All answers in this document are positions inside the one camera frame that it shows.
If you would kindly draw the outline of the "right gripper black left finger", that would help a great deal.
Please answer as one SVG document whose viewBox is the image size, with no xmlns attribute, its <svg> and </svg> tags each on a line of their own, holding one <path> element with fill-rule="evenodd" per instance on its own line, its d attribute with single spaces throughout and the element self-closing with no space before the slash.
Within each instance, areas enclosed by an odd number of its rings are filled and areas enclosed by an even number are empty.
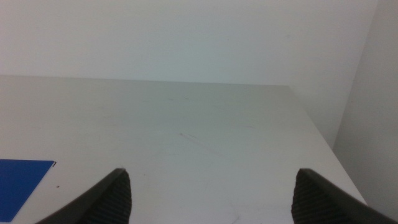
<svg viewBox="0 0 398 224">
<path fill-rule="evenodd" d="M 38 224 L 128 224 L 131 209 L 129 174 L 118 168 Z"/>
</svg>

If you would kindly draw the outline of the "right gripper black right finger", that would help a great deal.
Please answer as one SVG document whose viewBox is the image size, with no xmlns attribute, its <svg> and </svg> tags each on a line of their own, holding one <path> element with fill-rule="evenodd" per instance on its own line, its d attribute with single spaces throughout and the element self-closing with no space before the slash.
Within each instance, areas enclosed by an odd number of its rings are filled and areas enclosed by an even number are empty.
<svg viewBox="0 0 398 224">
<path fill-rule="evenodd" d="M 291 206 L 295 224 L 397 224 L 312 169 L 299 169 Z"/>
</svg>

